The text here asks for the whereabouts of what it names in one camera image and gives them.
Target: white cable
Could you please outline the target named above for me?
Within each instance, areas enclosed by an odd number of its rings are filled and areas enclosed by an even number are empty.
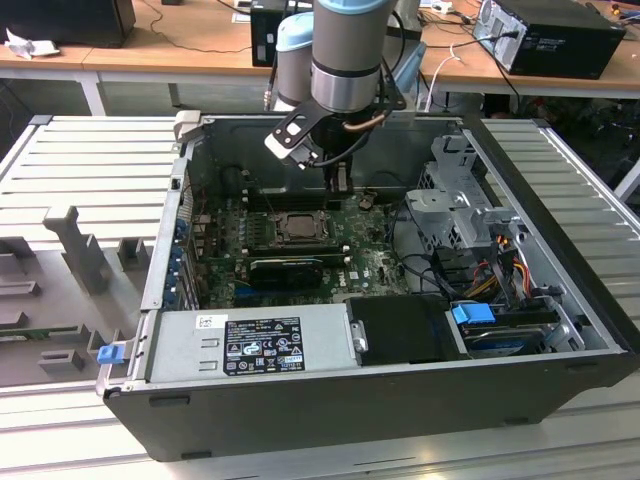
[[[447,58],[445,58],[442,62],[440,62],[440,65],[438,65],[438,68],[436,68],[435,73],[433,74],[433,78],[431,79],[431,86],[429,87],[429,91],[427,92],[427,105],[424,109],[425,113],[429,113],[429,110],[431,109],[431,103],[433,101],[433,87],[435,87],[436,85],[436,78],[438,78],[438,73],[440,72],[440,69],[442,67],[444,67],[444,65],[449,61],[449,60],[458,60],[459,62],[462,61],[462,59],[457,56],[454,52],[453,52],[453,47],[455,47],[456,45],[454,43],[452,43],[451,45],[449,45],[449,52],[451,53],[450,56],[448,56]]]
[[[462,58],[460,58],[459,56],[457,56],[454,52],[453,49],[459,46],[467,46],[467,45],[471,45],[471,44],[475,44],[475,43],[480,43],[480,42],[484,42],[485,40],[499,40],[500,36],[495,37],[495,36],[489,36],[489,37],[482,37],[482,38],[478,38],[476,39],[474,42],[471,43],[452,43],[451,45],[449,45],[449,52],[451,53],[450,56],[448,56],[447,58],[445,58],[442,62],[440,62],[440,65],[438,65],[438,68],[436,68],[435,73],[433,74],[433,79],[431,80],[431,87],[429,87],[429,91],[427,92],[427,105],[424,109],[425,113],[429,113],[429,110],[431,109],[431,103],[433,101],[433,87],[436,84],[436,78],[438,76],[438,73],[440,72],[440,69],[444,66],[445,63],[447,63],[449,60],[453,60],[456,59],[459,62],[462,61]]]

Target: side panel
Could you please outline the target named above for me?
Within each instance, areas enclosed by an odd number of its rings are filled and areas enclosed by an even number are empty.
[[[105,403],[152,458],[176,461],[537,423],[579,392],[628,375],[629,360],[114,393]]]

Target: power supply label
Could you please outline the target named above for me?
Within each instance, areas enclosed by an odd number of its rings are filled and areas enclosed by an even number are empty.
[[[300,317],[226,322],[223,371],[227,375],[302,370]]]

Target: black computer case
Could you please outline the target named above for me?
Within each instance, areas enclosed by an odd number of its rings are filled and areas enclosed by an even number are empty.
[[[598,79],[625,29],[572,0],[485,0],[474,37],[511,75]]]
[[[254,67],[270,67],[276,56],[278,26],[283,20],[284,0],[253,0],[251,2],[251,61]],[[289,1],[284,18],[294,13],[310,12],[311,2]]]
[[[136,22],[132,0],[0,1],[0,39],[6,29],[58,45],[119,48]]]

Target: paper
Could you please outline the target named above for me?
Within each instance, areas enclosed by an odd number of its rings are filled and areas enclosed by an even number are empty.
[[[46,55],[55,55],[60,53],[55,44],[49,40],[37,40],[35,42],[19,37],[11,33],[7,28],[8,40],[4,42],[4,46],[11,50],[19,57],[31,60],[33,57],[43,57]]]

